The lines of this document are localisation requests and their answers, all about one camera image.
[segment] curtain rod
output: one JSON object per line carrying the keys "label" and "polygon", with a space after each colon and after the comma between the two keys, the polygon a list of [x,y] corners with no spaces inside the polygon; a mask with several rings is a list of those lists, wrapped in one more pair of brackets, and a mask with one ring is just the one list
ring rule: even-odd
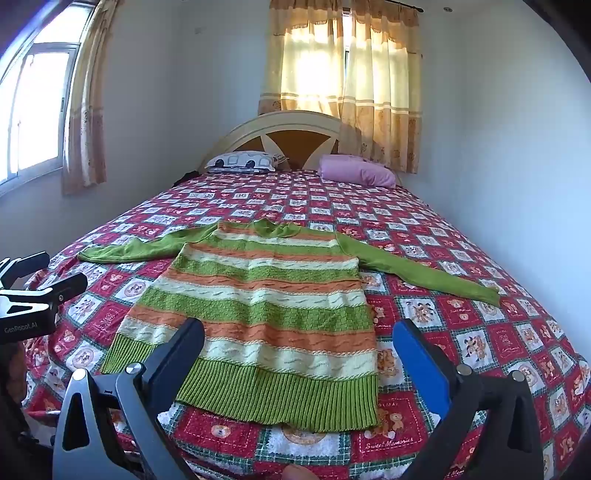
{"label": "curtain rod", "polygon": [[417,12],[419,13],[425,13],[425,10],[423,10],[421,7],[414,7],[413,5],[407,5],[407,4],[403,4],[402,2],[395,2],[394,0],[386,0],[387,2],[390,2],[391,4],[398,4],[398,5],[402,5],[403,7],[409,7],[409,8],[413,8],[415,9]]}

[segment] headboard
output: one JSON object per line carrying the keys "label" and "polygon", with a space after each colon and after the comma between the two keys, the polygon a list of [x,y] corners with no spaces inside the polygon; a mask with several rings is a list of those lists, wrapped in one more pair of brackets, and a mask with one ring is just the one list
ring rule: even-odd
{"label": "headboard", "polygon": [[288,157],[292,170],[316,170],[320,157],[337,153],[340,120],[323,113],[292,110],[257,116],[220,139],[199,167],[217,155],[240,150],[265,151]]}

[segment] bedspread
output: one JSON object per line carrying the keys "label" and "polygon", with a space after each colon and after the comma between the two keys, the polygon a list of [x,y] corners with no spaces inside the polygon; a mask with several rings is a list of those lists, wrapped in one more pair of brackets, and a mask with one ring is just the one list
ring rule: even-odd
{"label": "bedspread", "polygon": [[[425,444],[438,417],[427,411],[392,348],[392,325],[410,318],[456,364],[506,375],[519,369],[534,394],[546,478],[564,470],[591,421],[590,371],[559,324],[499,265],[403,188],[368,188],[321,181],[315,172],[266,176],[218,174],[190,180],[142,203],[64,249],[29,286],[41,288],[82,271],[87,292],[66,303],[56,332],[29,341],[30,412],[59,409],[71,371],[98,372],[125,313],[172,259],[122,265],[81,263],[89,245],[122,245],[222,219],[268,218],[319,230],[337,229],[391,253],[452,275],[496,287],[501,308],[427,291],[394,275],[362,271],[378,336],[381,424],[346,433],[308,433],[288,426],[241,423],[173,404],[160,423],[189,465],[207,478],[265,473],[279,478],[282,464],[309,466],[323,479],[397,478]],[[122,443],[129,430],[113,413]],[[476,416],[450,476],[474,451],[484,414]]]}

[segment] striped sweater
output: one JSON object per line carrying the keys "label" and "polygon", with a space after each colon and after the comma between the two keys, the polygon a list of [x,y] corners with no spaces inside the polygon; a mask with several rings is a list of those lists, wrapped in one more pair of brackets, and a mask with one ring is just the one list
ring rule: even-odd
{"label": "striped sweater", "polygon": [[187,317],[205,346],[177,399],[243,421],[314,432],[377,424],[376,340],[359,263],[498,304],[498,294],[335,232],[259,220],[89,248],[113,263],[178,254],[122,321],[104,373],[143,361]]}

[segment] metal screw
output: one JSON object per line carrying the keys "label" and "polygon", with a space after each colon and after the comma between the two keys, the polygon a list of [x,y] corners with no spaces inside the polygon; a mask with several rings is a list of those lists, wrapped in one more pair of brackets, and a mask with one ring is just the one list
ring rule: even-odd
{"label": "metal screw", "polygon": [[511,372],[511,378],[513,380],[515,380],[516,382],[524,382],[525,381],[525,375],[523,373],[521,373],[519,370],[513,370]]}
{"label": "metal screw", "polygon": [[472,367],[466,364],[459,364],[456,367],[456,372],[458,372],[463,377],[467,377],[468,375],[472,375]]}
{"label": "metal screw", "polygon": [[142,364],[139,364],[139,363],[129,364],[127,367],[125,367],[125,371],[129,375],[136,374],[140,370],[142,370]]}
{"label": "metal screw", "polygon": [[82,380],[85,376],[86,370],[84,370],[83,368],[78,368],[74,370],[74,373],[72,373],[72,378],[78,382]]}

